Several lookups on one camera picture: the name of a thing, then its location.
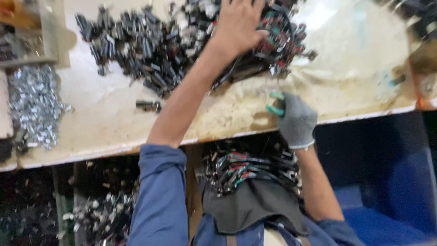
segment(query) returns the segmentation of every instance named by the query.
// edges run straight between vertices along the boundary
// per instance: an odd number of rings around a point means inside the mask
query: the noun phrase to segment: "wooden board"
[[[0,139],[8,138],[14,134],[12,119],[9,115],[9,94],[7,92],[6,72],[0,70]]]
[[[58,146],[51,151],[32,149],[20,158],[19,167],[135,153],[149,135],[157,115],[136,109],[135,101],[157,96],[141,81],[129,87],[130,78],[116,63],[110,64],[109,75],[100,77],[88,44],[81,40],[74,14],[96,19],[101,2],[56,2],[60,96],[74,112],[62,118]],[[149,1],[105,3],[117,18],[121,11],[139,9]],[[167,18],[167,4],[154,1],[153,12]],[[266,74],[219,87],[203,100],[182,144],[274,130],[275,119],[265,110],[272,91],[300,94],[318,111],[319,123],[414,110],[412,83],[391,84],[391,70],[404,64],[409,52],[405,23],[386,7],[369,0],[307,0],[294,19],[308,25],[304,43],[318,51],[316,60],[296,59],[284,79]],[[14,164],[4,164],[3,170]]]

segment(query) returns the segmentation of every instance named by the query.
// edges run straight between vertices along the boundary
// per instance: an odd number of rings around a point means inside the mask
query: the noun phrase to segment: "dark gray cloth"
[[[284,225],[294,235],[307,235],[298,196],[280,184],[249,179],[232,194],[217,197],[205,179],[198,178],[203,191],[203,211],[211,214],[219,233],[234,234],[260,220]]]

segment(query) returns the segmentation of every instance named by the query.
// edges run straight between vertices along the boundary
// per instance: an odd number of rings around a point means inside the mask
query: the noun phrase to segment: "scrap metal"
[[[310,60],[317,56],[315,51],[304,52],[306,26],[290,22],[295,1],[268,2],[258,29],[270,31],[269,37],[225,68],[212,89],[224,81],[240,81],[265,71],[286,74],[294,56]],[[117,61],[124,75],[144,79],[144,86],[163,98],[181,83],[214,35],[220,3],[219,0],[190,0],[183,6],[170,3],[168,23],[154,16],[151,6],[139,12],[124,12],[117,21],[108,9],[100,6],[97,22],[82,14],[76,15],[76,21],[84,41],[90,43],[98,74],[106,74],[108,61]]]

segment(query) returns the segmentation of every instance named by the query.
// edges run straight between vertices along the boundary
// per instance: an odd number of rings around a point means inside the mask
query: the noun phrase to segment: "plastic bin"
[[[436,182],[421,113],[316,128],[346,221],[369,246],[437,245]]]

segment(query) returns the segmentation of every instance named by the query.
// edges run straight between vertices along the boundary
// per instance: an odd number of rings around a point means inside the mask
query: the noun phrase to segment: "forearm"
[[[340,205],[328,177],[317,158],[314,146],[295,150],[302,177],[305,209],[316,221],[335,219],[344,221]]]
[[[177,148],[189,128],[205,93],[234,57],[217,48],[211,40],[194,66],[171,95],[153,125],[147,143]]]

